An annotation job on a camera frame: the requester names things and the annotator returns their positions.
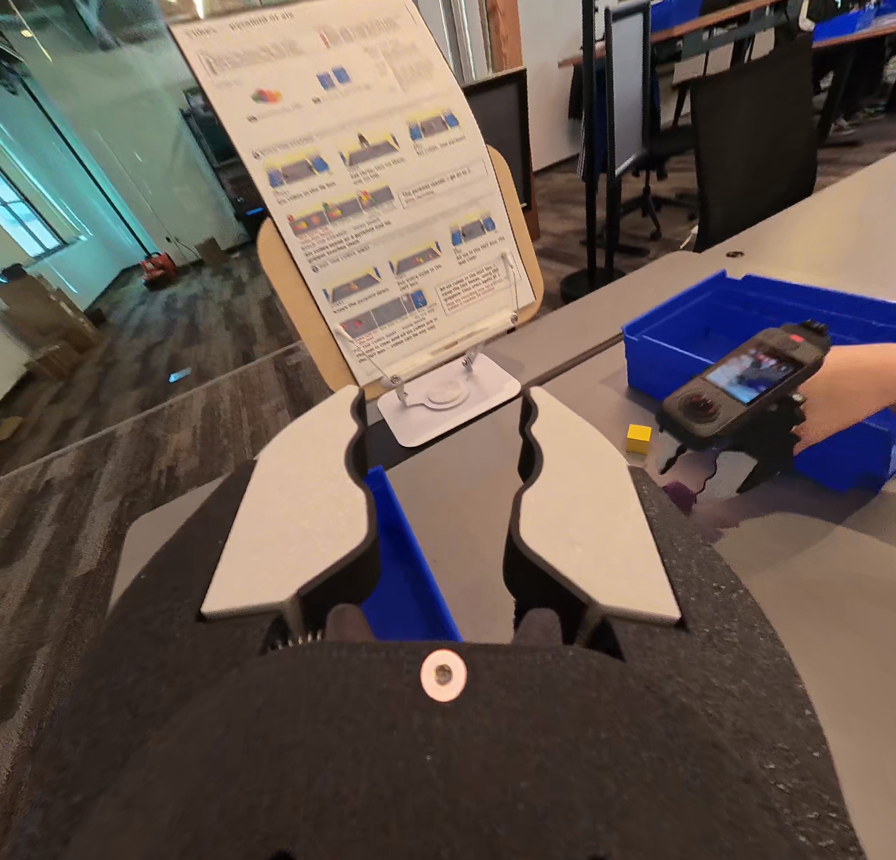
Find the small paned window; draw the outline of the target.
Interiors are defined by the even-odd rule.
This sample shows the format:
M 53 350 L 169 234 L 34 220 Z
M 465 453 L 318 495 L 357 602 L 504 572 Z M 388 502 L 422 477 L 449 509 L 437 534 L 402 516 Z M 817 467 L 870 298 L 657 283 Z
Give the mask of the small paned window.
M 1 227 L 32 260 L 60 251 L 64 242 L 41 214 L 1 172 Z

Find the wooden instruction board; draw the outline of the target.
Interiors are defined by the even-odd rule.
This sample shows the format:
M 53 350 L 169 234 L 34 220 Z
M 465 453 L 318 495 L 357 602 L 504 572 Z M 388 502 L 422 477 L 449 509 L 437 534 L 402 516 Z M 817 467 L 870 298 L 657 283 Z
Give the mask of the wooden instruction board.
M 290 317 L 333 389 L 356 384 L 332 329 L 411 380 L 520 324 L 543 284 L 515 188 L 413 0 L 297 0 L 169 33 L 260 191 L 321 335 Z

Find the wooden pillar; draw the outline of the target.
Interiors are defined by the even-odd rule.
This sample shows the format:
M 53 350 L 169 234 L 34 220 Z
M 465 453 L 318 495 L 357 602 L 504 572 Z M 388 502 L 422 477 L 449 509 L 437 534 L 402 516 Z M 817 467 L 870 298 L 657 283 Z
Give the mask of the wooden pillar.
M 491 75 L 524 66 L 521 18 L 518 0 L 483 0 L 487 22 L 488 49 Z M 530 77 L 528 73 L 529 122 L 530 122 Z M 532 240 L 541 236 L 539 208 L 535 191 L 534 174 L 532 211 L 523 212 L 526 226 Z

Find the black office chair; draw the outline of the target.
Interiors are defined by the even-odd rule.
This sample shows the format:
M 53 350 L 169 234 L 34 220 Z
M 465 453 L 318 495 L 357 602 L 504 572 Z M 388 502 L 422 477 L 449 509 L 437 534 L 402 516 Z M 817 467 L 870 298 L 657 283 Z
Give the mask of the black office chair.
M 695 82 L 691 123 L 703 252 L 813 192 L 811 35 Z

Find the black swivel chair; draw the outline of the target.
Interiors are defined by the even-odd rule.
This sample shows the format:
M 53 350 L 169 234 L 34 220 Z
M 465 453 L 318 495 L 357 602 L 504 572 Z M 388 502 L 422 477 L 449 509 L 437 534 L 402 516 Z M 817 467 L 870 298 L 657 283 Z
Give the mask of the black swivel chair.
M 635 177 L 644 177 L 642 191 L 622 202 L 621 216 L 625 217 L 638 212 L 641 217 L 652 224 L 650 241 L 658 241 L 663 237 L 658 213 L 664 206 L 671 206 L 688 211 L 688 219 L 694 222 L 699 213 L 699 194 L 677 193 L 673 196 L 660 196 L 653 192 L 651 178 L 664 181 L 668 177 L 666 164 L 668 160 L 693 151 L 693 127 L 671 126 L 662 129 L 651 139 L 646 156 L 633 169 Z

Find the wooden background desk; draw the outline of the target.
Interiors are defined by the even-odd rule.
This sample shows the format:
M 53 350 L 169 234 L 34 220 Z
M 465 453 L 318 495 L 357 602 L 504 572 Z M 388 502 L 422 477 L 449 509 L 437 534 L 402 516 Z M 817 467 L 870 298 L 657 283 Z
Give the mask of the wooden background desk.
M 651 34 L 651 70 L 755 37 L 798 21 L 799 0 L 743 0 Z

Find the grey display panel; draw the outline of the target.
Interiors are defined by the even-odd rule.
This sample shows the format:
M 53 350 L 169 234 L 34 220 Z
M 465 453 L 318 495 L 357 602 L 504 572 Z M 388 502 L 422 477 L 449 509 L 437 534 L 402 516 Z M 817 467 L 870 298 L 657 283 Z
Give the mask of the grey display panel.
M 647 154 L 651 137 L 651 0 L 604 12 L 608 177 L 618 180 Z

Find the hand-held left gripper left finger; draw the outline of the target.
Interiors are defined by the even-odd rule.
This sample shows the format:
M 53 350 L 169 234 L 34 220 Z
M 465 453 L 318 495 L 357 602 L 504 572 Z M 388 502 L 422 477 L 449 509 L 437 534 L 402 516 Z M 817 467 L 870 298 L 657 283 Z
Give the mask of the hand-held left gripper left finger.
M 372 595 L 382 565 L 365 434 L 364 391 L 348 386 L 258 453 L 203 619 L 271 612 L 303 638 L 322 632 L 334 608 Z

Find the person's right hand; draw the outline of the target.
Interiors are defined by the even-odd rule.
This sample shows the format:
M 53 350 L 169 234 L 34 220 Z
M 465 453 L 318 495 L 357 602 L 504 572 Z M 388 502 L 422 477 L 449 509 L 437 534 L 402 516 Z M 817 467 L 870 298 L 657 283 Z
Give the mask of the person's right hand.
M 895 345 L 833 347 L 802 396 L 795 454 L 895 405 Z

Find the small blue storage bin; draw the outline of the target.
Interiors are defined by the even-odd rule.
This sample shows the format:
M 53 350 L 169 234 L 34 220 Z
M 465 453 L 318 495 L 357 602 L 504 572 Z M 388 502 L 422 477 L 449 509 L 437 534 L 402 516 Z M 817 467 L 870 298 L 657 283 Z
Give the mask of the small blue storage bin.
M 895 9 L 878 5 L 860 11 L 839 15 L 815 26 L 812 43 L 815 47 L 827 47 L 886 36 L 895 31 Z
M 663 32 L 700 16 L 702 0 L 658 0 L 651 4 L 651 33 Z

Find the blue plastic bin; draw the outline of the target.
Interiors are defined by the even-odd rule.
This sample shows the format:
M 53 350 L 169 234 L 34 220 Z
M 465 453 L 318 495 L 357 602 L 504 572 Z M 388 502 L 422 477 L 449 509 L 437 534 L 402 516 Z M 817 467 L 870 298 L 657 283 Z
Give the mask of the blue plastic bin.
M 379 642 L 461 642 L 409 519 L 381 466 L 364 483 L 375 501 L 380 576 L 361 608 Z
M 893 301 L 721 271 L 623 327 L 629 385 L 663 400 L 763 329 L 820 322 L 835 346 L 893 343 Z M 795 469 L 834 491 L 877 492 L 895 474 L 895 417 L 886 408 L 801 452 Z

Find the black metal pole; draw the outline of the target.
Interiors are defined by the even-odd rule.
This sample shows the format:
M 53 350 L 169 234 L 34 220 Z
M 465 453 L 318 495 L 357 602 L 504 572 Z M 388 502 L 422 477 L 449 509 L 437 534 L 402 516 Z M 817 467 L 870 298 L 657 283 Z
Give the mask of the black metal pole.
M 591 272 L 598 268 L 598 176 L 595 166 L 595 46 L 596 0 L 581 0 L 582 72 L 583 72 L 583 128 L 585 218 L 586 218 L 586 266 Z

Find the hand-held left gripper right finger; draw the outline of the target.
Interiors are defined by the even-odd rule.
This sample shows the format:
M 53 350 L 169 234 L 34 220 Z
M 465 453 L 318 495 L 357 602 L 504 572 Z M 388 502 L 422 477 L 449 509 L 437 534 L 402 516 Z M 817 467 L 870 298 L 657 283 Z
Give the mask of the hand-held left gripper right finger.
M 521 485 L 504 549 L 514 629 L 539 610 L 556 617 L 566 645 L 588 644 L 607 619 L 682 624 L 622 454 L 541 387 L 523 393 L 519 430 Z

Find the black round stand base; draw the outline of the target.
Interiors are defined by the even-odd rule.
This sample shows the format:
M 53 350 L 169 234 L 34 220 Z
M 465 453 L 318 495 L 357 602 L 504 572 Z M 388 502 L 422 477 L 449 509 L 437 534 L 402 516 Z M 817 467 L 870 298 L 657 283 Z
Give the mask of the black round stand base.
M 594 272 L 583 268 L 564 276 L 559 282 L 559 295 L 564 305 L 583 298 L 609 284 L 620 280 L 625 275 L 619 269 L 612 271 L 598 267 Z

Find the black panel stand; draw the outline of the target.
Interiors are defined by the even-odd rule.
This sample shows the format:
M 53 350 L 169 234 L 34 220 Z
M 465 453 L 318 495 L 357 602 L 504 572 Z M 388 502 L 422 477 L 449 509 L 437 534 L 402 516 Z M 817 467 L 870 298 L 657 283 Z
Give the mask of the black panel stand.
M 533 203 L 528 73 L 524 66 L 504 70 L 462 87 L 487 145 L 508 165 L 522 211 Z

